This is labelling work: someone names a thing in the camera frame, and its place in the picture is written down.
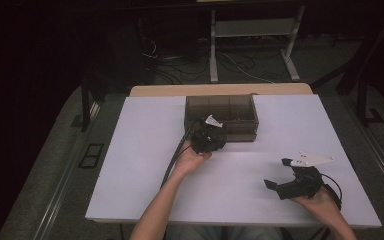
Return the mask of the person's legs in jeans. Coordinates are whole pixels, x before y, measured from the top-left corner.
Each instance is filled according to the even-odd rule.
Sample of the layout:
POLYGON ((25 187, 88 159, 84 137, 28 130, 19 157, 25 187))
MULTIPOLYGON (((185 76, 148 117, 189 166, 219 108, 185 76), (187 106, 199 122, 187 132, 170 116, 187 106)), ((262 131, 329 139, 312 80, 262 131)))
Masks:
POLYGON ((279 228, 170 225, 164 240, 283 240, 279 228))

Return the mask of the black stand with foot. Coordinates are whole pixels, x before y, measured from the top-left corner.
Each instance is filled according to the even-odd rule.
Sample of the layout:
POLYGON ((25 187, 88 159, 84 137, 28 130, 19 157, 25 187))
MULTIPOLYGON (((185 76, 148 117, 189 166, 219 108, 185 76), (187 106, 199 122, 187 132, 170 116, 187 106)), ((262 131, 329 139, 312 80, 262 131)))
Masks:
POLYGON ((82 114, 75 117, 72 127, 80 127, 84 132, 91 122, 92 104, 104 101, 105 86, 96 77, 85 75, 80 85, 80 93, 82 114))

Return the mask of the black angled stand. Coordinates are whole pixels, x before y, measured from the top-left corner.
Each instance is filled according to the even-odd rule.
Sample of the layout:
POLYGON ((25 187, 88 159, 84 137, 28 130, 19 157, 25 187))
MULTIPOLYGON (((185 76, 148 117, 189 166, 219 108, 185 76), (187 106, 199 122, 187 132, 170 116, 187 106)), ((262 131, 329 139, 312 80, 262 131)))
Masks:
POLYGON ((343 77, 336 86, 339 95, 348 95, 357 87, 356 115, 367 126, 383 121, 375 109, 367 108, 367 90, 371 85, 384 96, 384 18, 364 37, 356 54, 345 64, 310 84, 315 90, 336 76, 343 77))

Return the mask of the grey metal desk frame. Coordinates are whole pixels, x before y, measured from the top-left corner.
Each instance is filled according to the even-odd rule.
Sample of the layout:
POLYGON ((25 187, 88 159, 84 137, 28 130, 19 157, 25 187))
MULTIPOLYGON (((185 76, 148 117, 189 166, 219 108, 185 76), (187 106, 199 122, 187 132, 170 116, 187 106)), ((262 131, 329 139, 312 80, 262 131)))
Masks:
POLYGON ((210 82, 218 82, 216 59, 216 39, 231 37, 258 37, 258 36, 287 36, 288 43, 280 51, 283 62, 293 82, 298 82, 300 76, 295 68, 291 54, 304 15, 305 6, 301 5, 293 18, 275 18, 258 20, 217 20, 216 11, 211 11, 210 31, 210 82))

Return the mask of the wooden table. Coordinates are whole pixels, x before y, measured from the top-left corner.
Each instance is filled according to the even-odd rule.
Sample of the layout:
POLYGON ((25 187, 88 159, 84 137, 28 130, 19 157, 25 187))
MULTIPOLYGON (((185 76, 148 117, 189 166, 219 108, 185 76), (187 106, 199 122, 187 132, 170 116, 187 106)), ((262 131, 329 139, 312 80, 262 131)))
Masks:
POLYGON ((207 95, 312 95, 306 83, 194 84, 135 86, 130 97, 207 95))

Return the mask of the smoky acrylic drawer box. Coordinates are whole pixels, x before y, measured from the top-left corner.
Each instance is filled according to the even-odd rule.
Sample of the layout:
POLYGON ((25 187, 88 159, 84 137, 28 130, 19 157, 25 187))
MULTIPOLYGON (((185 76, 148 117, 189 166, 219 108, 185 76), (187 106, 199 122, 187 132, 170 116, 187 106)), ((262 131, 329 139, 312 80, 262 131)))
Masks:
POLYGON ((259 119, 252 95, 187 96, 184 129, 221 133, 227 142, 253 142, 259 119))

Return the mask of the black floor socket plate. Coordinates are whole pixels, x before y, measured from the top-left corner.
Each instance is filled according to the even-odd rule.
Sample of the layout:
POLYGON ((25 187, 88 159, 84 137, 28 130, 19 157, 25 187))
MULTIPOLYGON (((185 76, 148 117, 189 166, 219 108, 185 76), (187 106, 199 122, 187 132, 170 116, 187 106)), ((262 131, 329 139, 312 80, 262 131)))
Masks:
POLYGON ((83 155, 81 161, 78 164, 79 168, 82 169, 94 169, 97 167, 100 156, 103 151, 103 144, 89 144, 85 154, 83 155))

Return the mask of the person's right hand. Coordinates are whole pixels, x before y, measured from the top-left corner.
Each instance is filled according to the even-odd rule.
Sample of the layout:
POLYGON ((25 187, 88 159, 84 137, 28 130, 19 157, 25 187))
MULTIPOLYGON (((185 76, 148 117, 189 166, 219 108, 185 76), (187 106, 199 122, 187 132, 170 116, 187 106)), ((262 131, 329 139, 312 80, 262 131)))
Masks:
POLYGON ((293 198, 293 201, 300 204, 313 217, 320 221, 333 218, 339 212, 331 194, 324 187, 313 197, 300 196, 293 198))

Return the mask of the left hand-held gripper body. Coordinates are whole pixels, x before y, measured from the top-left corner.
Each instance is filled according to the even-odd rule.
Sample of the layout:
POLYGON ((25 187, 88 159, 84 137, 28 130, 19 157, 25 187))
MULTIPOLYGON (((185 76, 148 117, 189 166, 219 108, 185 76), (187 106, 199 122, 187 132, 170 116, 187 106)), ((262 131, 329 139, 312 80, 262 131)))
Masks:
POLYGON ((199 119, 191 131, 192 149, 196 153, 214 152, 222 149, 227 142, 227 130, 212 115, 199 119))

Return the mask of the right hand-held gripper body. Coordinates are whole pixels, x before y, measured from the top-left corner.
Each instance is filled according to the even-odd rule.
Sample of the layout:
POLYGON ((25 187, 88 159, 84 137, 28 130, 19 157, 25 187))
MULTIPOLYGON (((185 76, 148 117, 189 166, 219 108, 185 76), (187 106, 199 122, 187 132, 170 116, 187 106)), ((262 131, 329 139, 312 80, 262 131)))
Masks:
POLYGON ((332 156, 300 152, 292 159, 290 168, 295 179, 288 183, 279 184, 275 190, 281 200, 300 196, 313 197, 324 184, 317 166, 334 161, 332 156))

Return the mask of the person's left hand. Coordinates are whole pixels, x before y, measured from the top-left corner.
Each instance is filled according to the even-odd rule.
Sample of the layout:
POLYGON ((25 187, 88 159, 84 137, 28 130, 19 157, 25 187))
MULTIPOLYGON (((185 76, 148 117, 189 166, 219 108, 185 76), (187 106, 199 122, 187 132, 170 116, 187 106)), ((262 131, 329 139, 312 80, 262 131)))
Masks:
POLYGON ((172 175, 185 177, 197 170, 211 156, 211 152, 196 153, 192 149, 191 141, 187 140, 181 148, 181 153, 176 160, 172 175))

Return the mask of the white table board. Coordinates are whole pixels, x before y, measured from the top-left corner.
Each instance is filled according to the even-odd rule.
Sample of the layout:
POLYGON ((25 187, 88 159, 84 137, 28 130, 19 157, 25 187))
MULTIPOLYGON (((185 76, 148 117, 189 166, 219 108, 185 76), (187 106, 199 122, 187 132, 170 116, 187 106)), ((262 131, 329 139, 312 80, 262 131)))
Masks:
MULTIPOLYGON (((182 224, 314 226, 302 207, 266 188, 293 178, 284 158, 319 154, 319 165, 343 193, 342 214, 356 228, 380 226, 316 95, 257 95, 260 121, 251 143, 228 143, 181 184, 170 220, 182 224)), ((185 100, 129 97, 122 107, 86 217, 96 222, 135 222, 158 192, 184 134, 185 100)))

